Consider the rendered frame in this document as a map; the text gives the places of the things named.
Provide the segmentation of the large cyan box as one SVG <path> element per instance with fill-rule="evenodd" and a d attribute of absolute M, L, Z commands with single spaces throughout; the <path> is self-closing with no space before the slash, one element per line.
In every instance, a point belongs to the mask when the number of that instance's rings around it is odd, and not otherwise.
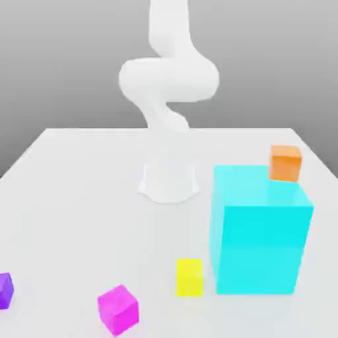
<path fill-rule="evenodd" d="M 292 294 L 314 206 L 264 165 L 216 165 L 209 253 L 217 294 Z"/>

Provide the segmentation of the small purple cube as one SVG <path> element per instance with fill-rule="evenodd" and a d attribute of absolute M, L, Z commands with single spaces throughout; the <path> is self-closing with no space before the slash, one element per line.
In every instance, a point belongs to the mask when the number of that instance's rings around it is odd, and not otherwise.
<path fill-rule="evenodd" d="M 14 293 L 10 273 L 0 273 L 0 310 L 9 308 Z"/>

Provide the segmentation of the small magenta cube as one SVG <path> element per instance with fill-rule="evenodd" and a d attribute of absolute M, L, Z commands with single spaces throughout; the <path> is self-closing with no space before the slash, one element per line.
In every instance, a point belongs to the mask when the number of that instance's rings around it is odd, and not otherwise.
<path fill-rule="evenodd" d="M 97 298 L 102 323 L 117 337 L 139 323 L 139 303 L 124 285 L 118 285 Z"/>

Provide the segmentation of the small orange cube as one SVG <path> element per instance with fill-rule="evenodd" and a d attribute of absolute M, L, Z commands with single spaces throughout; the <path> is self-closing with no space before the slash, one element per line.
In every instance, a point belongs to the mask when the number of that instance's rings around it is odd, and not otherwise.
<path fill-rule="evenodd" d="M 271 180 L 297 182 L 302 164 L 302 153 L 293 145 L 272 145 L 269 178 Z"/>

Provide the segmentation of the small yellow cube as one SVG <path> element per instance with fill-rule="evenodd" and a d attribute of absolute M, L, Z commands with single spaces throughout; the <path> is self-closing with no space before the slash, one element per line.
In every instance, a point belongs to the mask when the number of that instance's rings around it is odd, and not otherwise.
<path fill-rule="evenodd" d="M 200 259 L 177 259 L 176 275 L 177 296 L 203 296 L 203 264 Z"/>

